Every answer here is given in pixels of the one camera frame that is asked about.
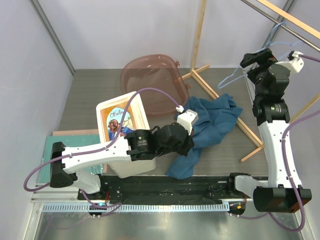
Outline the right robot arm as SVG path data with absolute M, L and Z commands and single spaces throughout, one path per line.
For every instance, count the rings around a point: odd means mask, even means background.
M 233 198 L 244 194 L 253 200 L 259 212 L 295 213 L 312 199 L 310 189 L 304 188 L 294 163 L 290 143 L 290 113 L 283 96 L 290 75 L 304 66 L 301 53 L 292 51 L 287 61 L 278 61 L 269 48 L 246 53 L 242 68 L 257 67 L 247 72 L 255 86 L 252 112 L 264 142 L 268 164 L 268 181 L 262 183 L 246 173 L 231 173 L 226 193 Z

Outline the light blue wire hanger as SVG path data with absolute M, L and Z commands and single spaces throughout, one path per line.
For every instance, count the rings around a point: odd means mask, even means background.
M 288 45 L 290 47 L 294 47 L 295 45 L 297 45 L 299 43 L 299 41 L 296 41 L 295 43 L 293 42 L 285 42 L 285 41 L 273 41 L 273 37 L 276 34 L 276 30 L 279 30 L 280 27 L 286 27 L 287 24 L 285 21 L 282 21 L 280 23 L 277 23 L 270 31 L 267 39 L 266 39 L 266 43 L 263 45 L 263 47 L 253 53 L 246 53 L 243 57 L 243 60 L 241 61 L 241 63 L 239 64 L 238 67 L 236 67 L 233 71 L 233 73 L 229 76 L 226 76 L 218 85 L 218 89 L 222 89 L 228 85 L 230 85 L 231 83 L 237 81 L 238 79 L 240 79 L 241 77 L 244 76 L 241 75 L 239 77 L 234 78 L 233 80 L 230 80 L 230 78 L 232 78 L 235 73 L 240 70 L 240 69 L 244 69 L 247 68 L 249 65 L 252 65 L 254 63 L 257 62 L 258 58 L 261 58 L 263 55 L 265 54 L 269 54 L 270 53 L 270 47 L 274 46 L 274 45 Z

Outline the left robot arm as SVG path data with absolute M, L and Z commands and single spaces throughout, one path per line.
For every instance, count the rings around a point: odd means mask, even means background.
M 83 147 L 66 147 L 57 142 L 52 154 L 60 159 L 50 164 L 52 188 L 76 187 L 100 200 L 107 192 L 101 176 L 87 172 L 88 167 L 100 164 L 129 165 L 135 161 L 151 161 L 168 153 L 187 156 L 194 146 L 194 129 L 174 122 L 151 130 L 138 129 L 126 136 L 107 142 L 106 146 L 94 144 Z

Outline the blue t shirt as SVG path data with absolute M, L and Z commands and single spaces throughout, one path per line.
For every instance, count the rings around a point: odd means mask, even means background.
M 192 96 L 184 108 L 196 112 L 198 120 L 193 125 L 194 147 L 187 156 L 179 155 L 165 173 L 166 176 L 177 180 L 193 175 L 203 149 L 220 144 L 236 126 L 238 117 L 243 111 L 227 93 L 212 101 Z

